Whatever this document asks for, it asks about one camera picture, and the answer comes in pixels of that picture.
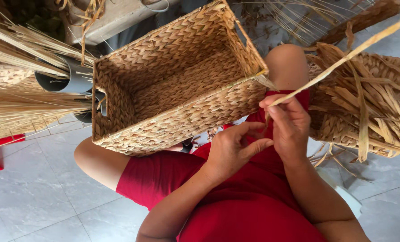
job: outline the basket rim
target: basket rim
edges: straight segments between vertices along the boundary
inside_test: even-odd
[[[145,123],[153,123],[153,122],[156,122],[156,121],[158,121],[162,116],[165,116],[165,115],[167,115],[167,114],[169,114],[169,113],[172,113],[172,112],[177,112],[177,111],[179,111],[179,110],[182,109],[182,108],[185,108],[185,107],[190,106],[190,105],[193,105],[193,104],[195,104],[195,103],[197,103],[197,102],[199,102],[199,101],[202,101],[202,100],[204,100],[204,99],[207,99],[207,98],[209,98],[209,97],[211,97],[211,96],[213,96],[213,95],[215,95],[215,94],[218,94],[218,93],[220,93],[220,92],[222,92],[222,91],[225,91],[225,90],[227,90],[227,89],[230,89],[230,88],[232,88],[233,86],[239,85],[239,84],[244,83],[244,82],[249,81],[249,80],[255,80],[255,81],[257,81],[256,78],[257,78],[258,76],[265,75],[265,74],[267,73],[267,71],[268,71],[268,70],[263,69],[263,70],[257,72],[257,73],[254,74],[254,75],[251,75],[251,76],[245,77],[245,78],[241,78],[241,79],[236,80],[236,81],[234,81],[234,82],[232,82],[232,83],[230,83],[230,84],[228,84],[228,85],[226,85],[226,86],[223,86],[223,87],[221,87],[221,88],[219,88],[219,89],[215,89],[215,90],[209,91],[208,93],[205,93],[205,94],[203,94],[203,95],[201,95],[201,96],[198,96],[197,98],[188,100],[188,101],[184,102],[184,103],[181,104],[181,105],[178,105],[178,106],[176,106],[176,107],[174,107],[174,108],[171,108],[171,109],[169,109],[169,110],[167,110],[167,111],[165,111],[165,112],[159,113],[159,114],[157,114],[157,115],[155,115],[155,116],[153,116],[153,117],[151,117],[151,118],[144,119],[144,120],[142,120],[142,121],[140,121],[140,122],[137,122],[137,123],[135,123],[135,124],[133,124],[133,125],[130,125],[130,126],[128,126],[128,127],[125,127],[125,128],[123,128],[123,129],[120,129],[120,130],[118,130],[118,131],[116,131],[116,132],[114,132],[114,133],[107,134],[107,135],[105,135],[105,136],[107,136],[106,138],[104,138],[104,137],[96,138],[96,137],[95,137],[95,115],[94,115],[94,114],[95,114],[95,109],[93,108],[93,109],[92,109],[92,110],[93,110],[93,111],[92,111],[92,113],[93,113],[93,116],[92,116],[92,121],[93,121],[93,124],[92,124],[92,141],[97,142],[97,143],[100,142],[100,141],[103,141],[103,142],[104,142],[104,141],[107,140],[107,139],[111,139],[111,138],[113,138],[113,137],[115,137],[115,136],[120,136],[120,135],[121,135],[123,132],[125,132],[125,131],[128,131],[128,130],[130,130],[130,129],[134,129],[134,128],[138,128],[138,127],[140,127],[141,125],[143,125],[143,124],[145,124]]]
[[[129,46],[129,45],[130,45],[130,46],[131,46],[131,45],[136,46],[136,45],[138,44],[139,41],[144,40],[144,39],[146,39],[146,38],[152,36],[152,35],[155,34],[156,32],[160,32],[161,30],[168,28],[169,25],[173,25],[174,23],[180,21],[181,19],[186,19],[186,18],[188,18],[188,17],[191,17],[193,14],[195,14],[195,13],[201,11],[203,8],[207,8],[207,7],[209,7],[209,6],[213,6],[214,4],[219,4],[220,2],[224,3],[224,4],[225,4],[225,8],[228,8],[228,10],[231,11],[231,8],[230,8],[230,6],[229,6],[229,4],[227,3],[226,0],[215,0],[215,1],[211,2],[211,3],[208,3],[208,4],[204,5],[204,6],[201,6],[201,7],[199,7],[199,8],[194,9],[192,12],[187,13],[187,14],[185,14],[184,16],[181,16],[181,17],[179,17],[179,18],[173,20],[173,21],[171,21],[170,23],[168,23],[168,24],[166,24],[166,25],[163,25],[163,26],[161,26],[161,27],[159,27],[159,28],[157,28],[157,29],[154,29],[154,30],[149,31],[149,32],[148,32],[147,34],[145,34],[144,36],[142,36],[142,37],[140,37],[140,38],[138,38],[138,39],[136,39],[136,40],[134,40],[134,41],[132,41],[132,42],[130,42],[130,43],[124,45],[124,46],[122,46],[122,47],[119,48],[119,49],[116,49],[116,50],[112,51],[111,53],[109,53],[109,54],[107,54],[107,55],[105,55],[105,56],[99,58],[99,59],[96,60],[95,62],[97,63],[97,62],[100,62],[100,61],[102,61],[102,60],[104,60],[104,59],[106,59],[106,58],[111,57],[111,55],[113,55],[113,54],[115,54],[115,53],[117,53],[117,52],[120,52],[120,51],[121,51],[123,48],[125,48],[126,46]]]

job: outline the gray tile floor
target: gray tile floor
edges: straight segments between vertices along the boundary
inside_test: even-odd
[[[398,19],[400,15],[356,34],[355,45]],[[400,57],[400,30],[368,51]],[[75,147],[91,129],[51,133],[2,148],[6,168],[0,171],[0,242],[134,241],[147,209],[97,183],[74,162]],[[368,237],[400,241],[400,156],[369,155],[369,165],[345,165],[371,181],[355,179],[333,161],[324,167],[363,203],[360,223]]]

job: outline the tile grout line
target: tile grout line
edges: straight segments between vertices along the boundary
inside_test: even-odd
[[[7,157],[13,155],[14,153],[17,153],[18,151],[21,151],[21,150],[23,150],[23,149],[25,149],[25,148],[27,148],[27,147],[29,147],[29,146],[32,146],[32,145],[35,144],[35,143],[38,143],[38,142],[35,141],[34,143],[32,143],[32,144],[30,144],[30,145],[28,145],[28,146],[25,146],[25,147],[23,147],[23,148],[21,148],[21,149],[19,149],[19,150],[17,150],[17,151],[14,151],[13,153],[8,154],[8,155],[2,157],[1,159],[7,158]]]
[[[9,240],[9,241],[13,241],[13,240],[14,240],[14,237],[13,237],[13,235],[11,234],[9,228],[7,227],[7,225],[6,225],[6,223],[4,222],[3,218],[1,217],[1,215],[0,215],[0,219],[1,219],[1,222],[3,222],[4,227],[7,229],[7,232],[9,233],[10,237],[12,238],[12,240]]]
[[[44,154],[43,149],[41,149],[41,146],[40,146],[40,144],[39,144],[38,142],[37,142],[37,144],[38,144],[38,147],[40,148],[41,152],[43,153],[43,156],[44,156],[44,158],[46,159],[47,164],[48,164],[48,165],[50,166],[50,168],[52,169],[53,175],[54,175],[55,178],[57,179],[59,185],[61,186],[61,189],[63,190],[65,196],[67,197],[68,202],[70,203],[71,207],[73,208],[73,211],[74,211],[74,212],[76,213],[76,215],[77,215],[77,212],[76,212],[76,210],[74,209],[74,206],[73,206],[73,204],[72,204],[71,201],[70,201],[70,198],[67,196],[67,193],[65,192],[63,185],[61,184],[61,182],[60,182],[59,179],[58,179],[58,176],[56,175],[55,171],[53,170],[52,165],[51,165],[51,164],[49,163],[49,161],[47,160],[47,157],[46,157],[46,155]]]
[[[396,190],[397,188],[393,188],[393,189],[390,189],[390,190],[388,190],[388,191],[385,191],[385,192],[381,192],[381,193],[375,194],[375,195],[373,195],[373,196],[370,196],[370,197],[367,197],[367,198],[365,198],[365,199],[369,199],[369,198],[372,198],[372,197],[374,197],[374,196],[381,195],[381,194],[383,194],[383,193],[386,193],[386,192],[389,192],[389,191],[392,191],[392,190]]]
[[[118,199],[128,199],[128,198],[126,198],[126,197],[123,196],[123,197],[121,197],[121,198],[117,198],[117,199],[112,200],[112,201],[116,201],[116,200],[118,200]],[[104,203],[104,204],[101,204],[100,206],[104,206],[104,205],[106,205],[106,204],[108,204],[108,203],[111,203],[112,201],[108,201],[108,202],[106,202],[106,203]],[[96,206],[96,207],[93,207],[93,208],[91,208],[91,209],[88,209],[88,210],[86,210],[86,211],[84,211],[84,212],[79,213],[78,215],[83,214],[83,213],[86,213],[86,212],[88,212],[88,211],[91,211],[92,209],[95,209],[95,208],[100,207],[100,206]]]
[[[38,144],[38,142],[35,141],[34,143],[32,143],[32,144],[30,144],[30,145],[28,145],[28,146],[25,146],[25,147],[23,147],[22,149],[19,149],[19,150],[15,151],[15,152],[13,152],[13,153],[11,153],[11,154],[9,154],[9,155],[3,157],[2,159],[6,158],[6,157],[9,157],[9,156],[11,156],[11,155],[13,155],[13,154],[15,154],[15,153],[17,153],[17,152],[19,152],[19,151],[21,151],[21,150],[23,150],[23,149],[29,147],[29,146],[32,146],[32,145],[34,145],[34,144]],[[7,232],[10,234],[10,237],[12,237],[12,240],[10,240],[10,241],[14,241],[15,238],[13,237],[13,235],[12,235],[12,233],[11,233],[11,230],[7,227],[5,221],[4,221],[3,218],[1,217],[1,214],[0,214],[0,219],[1,219],[1,222],[3,222],[3,224],[4,224],[4,227],[7,229]]]
[[[82,225],[82,227],[83,227],[83,229],[85,230],[86,234],[88,235],[89,240],[92,242],[91,236],[89,235],[88,231],[86,230],[85,225],[83,224],[83,222],[82,222],[82,220],[80,219],[79,215],[77,214],[76,216],[77,216],[77,218],[79,219],[80,224]]]
[[[76,215],[73,215],[73,216],[71,216],[71,217],[68,217],[68,218],[66,218],[66,219],[63,219],[63,220],[61,220],[61,221],[59,221],[59,222],[52,223],[51,225],[47,225],[46,227],[43,227],[43,228],[38,229],[38,230],[36,230],[36,231],[33,231],[33,232],[31,232],[31,233],[28,233],[28,234],[22,235],[22,236],[20,236],[20,237],[17,237],[17,238],[15,238],[15,239],[13,239],[13,240],[16,241],[16,239],[19,239],[19,238],[22,238],[22,237],[27,236],[27,235],[29,235],[29,234],[35,233],[35,232],[37,232],[37,231],[40,231],[40,230],[42,230],[42,229],[45,229],[45,228],[50,227],[50,226],[52,226],[52,225],[55,225],[55,224],[57,224],[57,223],[64,222],[65,220],[68,220],[68,219],[70,219],[70,218],[72,218],[72,217],[76,217],[76,216],[77,216],[77,214],[76,214]]]
[[[40,148],[41,152],[43,152],[43,150],[41,149],[40,144],[39,144],[38,142],[37,142],[37,144],[38,144],[38,147]],[[72,204],[71,201],[70,201],[70,198],[67,196],[67,193],[65,192],[64,187],[62,186],[61,182],[59,181],[58,176],[55,174],[55,171],[53,170],[52,165],[51,165],[51,164],[49,163],[49,161],[47,160],[46,155],[44,155],[44,152],[43,152],[43,156],[44,156],[44,158],[46,159],[46,162],[49,164],[50,168],[52,169],[52,172],[53,172],[53,174],[55,175],[55,178],[57,179],[59,185],[61,186],[61,189],[63,190],[65,196],[67,197],[68,201],[70,202],[71,207],[73,208],[74,212],[76,213],[76,215],[74,215],[74,216],[77,216],[77,218],[78,218],[79,221],[80,221],[80,224],[82,225],[83,229],[85,230],[86,234],[88,235],[89,240],[92,242],[92,239],[91,239],[91,237],[90,237],[88,231],[86,230],[85,225],[83,224],[82,220],[80,219],[79,214],[77,213],[77,211],[74,209],[74,206],[73,206],[73,204]],[[106,205],[106,204],[108,204],[108,203],[110,203],[110,202],[112,202],[112,201],[106,202],[105,204],[101,204],[100,206]],[[84,211],[84,212],[88,212],[89,210],[92,210],[92,209],[97,208],[97,207],[100,207],[100,206],[93,207],[93,208],[88,209],[88,210],[86,210],[86,211]]]

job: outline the unfinished woven basket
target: unfinished woven basket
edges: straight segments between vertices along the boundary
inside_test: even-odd
[[[132,156],[163,150],[255,112],[267,77],[227,2],[215,1],[95,63],[107,116],[93,113],[93,142]]]
[[[317,44],[317,53],[307,55],[311,78],[344,56],[339,48],[324,43]],[[369,113],[368,151],[385,157],[399,155],[400,58],[361,53],[351,63],[360,78]],[[361,112],[348,62],[313,86],[311,94],[311,137],[358,149]]]

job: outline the red clothing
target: red clothing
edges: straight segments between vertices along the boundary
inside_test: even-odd
[[[296,98],[307,110],[308,90],[297,94]],[[264,123],[264,110],[260,108],[246,121]],[[272,124],[265,136],[273,138]],[[116,191],[150,211],[199,170],[209,151],[210,143],[193,154],[160,151],[148,157],[132,157]],[[272,146],[252,157],[240,171],[199,202],[182,229],[179,241],[324,242],[325,239],[303,216],[289,187],[282,161]]]

